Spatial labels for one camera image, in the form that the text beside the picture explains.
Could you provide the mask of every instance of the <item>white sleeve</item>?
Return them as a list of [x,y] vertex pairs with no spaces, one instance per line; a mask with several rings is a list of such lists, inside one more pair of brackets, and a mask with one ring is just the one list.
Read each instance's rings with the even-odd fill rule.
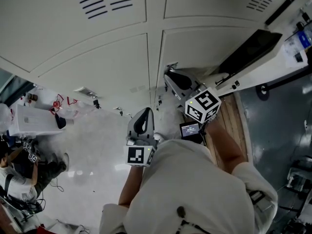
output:
[[127,215],[127,212],[128,208],[120,205],[104,205],[99,226],[99,234],[126,233],[123,227],[123,220]]
[[245,183],[247,193],[260,191],[264,198],[254,204],[255,227],[257,233],[266,233],[277,212],[277,192],[268,181],[250,163],[243,162],[237,165],[232,175]]

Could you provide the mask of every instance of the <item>dark hair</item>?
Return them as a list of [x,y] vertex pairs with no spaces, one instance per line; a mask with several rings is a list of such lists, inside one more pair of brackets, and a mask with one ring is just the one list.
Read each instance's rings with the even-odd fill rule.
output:
[[0,160],[5,157],[5,155],[9,152],[9,147],[6,141],[0,141]]

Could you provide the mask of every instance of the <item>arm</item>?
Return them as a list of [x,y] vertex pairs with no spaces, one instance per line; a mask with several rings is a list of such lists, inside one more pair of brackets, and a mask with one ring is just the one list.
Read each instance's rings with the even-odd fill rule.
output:
[[216,120],[207,125],[206,131],[211,136],[228,173],[231,174],[238,164],[246,162],[240,147]]
[[129,208],[131,201],[140,190],[143,167],[131,167],[127,181],[122,189],[118,205]]
[[38,178],[38,159],[34,163],[33,175],[31,176],[31,185],[32,186],[35,186],[37,184],[37,178]]
[[23,150],[23,146],[20,146],[16,150],[14,150],[8,157],[10,161],[13,161],[20,154],[22,150]]

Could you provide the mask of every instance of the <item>white box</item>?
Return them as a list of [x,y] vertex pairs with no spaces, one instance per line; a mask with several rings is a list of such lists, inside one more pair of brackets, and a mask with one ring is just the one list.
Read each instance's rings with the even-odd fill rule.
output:
[[55,116],[48,110],[15,105],[10,136],[54,135],[63,132],[58,128]]
[[204,123],[218,112],[220,105],[221,100],[209,87],[185,102],[185,114]]
[[124,146],[124,151],[126,164],[149,167],[156,150],[153,146]]

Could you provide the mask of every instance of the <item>black strap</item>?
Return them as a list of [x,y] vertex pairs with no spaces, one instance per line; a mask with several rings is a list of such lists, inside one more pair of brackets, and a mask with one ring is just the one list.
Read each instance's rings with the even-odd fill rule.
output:
[[[255,195],[256,193],[259,193],[259,197],[254,200],[253,199],[253,195]],[[265,194],[262,191],[252,191],[249,193],[249,197],[252,200],[253,205],[255,205],[256,203],[258,203],[260,200],[262,200],[263,198],[265,198]]]
[[211,234],[210,232],[207,232],[205,231],[203,228],[201,228],[199,225],[196,225],[194,223],[191,223],[191,222],[187,222],[184,220],[185,218],[185,215],[186,215],[186,211],[185,211],[185,208],[183,206],[179,206],[176,210],[176,213],[177,215],[182,218],[182,222],[180,224],[180,226],[178,227],[177,229],[177,232],[175,234],[180,234],[181,233],[181,230],[183,229],[183,226],[184,225],[190,225],[190,226],[193,226],[195,229],[198,229],[200,231],[202,231],[204,234]]
[[10,185],[10,182],[13,178],[13,174],[8,174],[5,178],[5,185],[4,185],[4,190],[5,190],[5,193],[6,193],[6,197],[9,197],[9,185]]

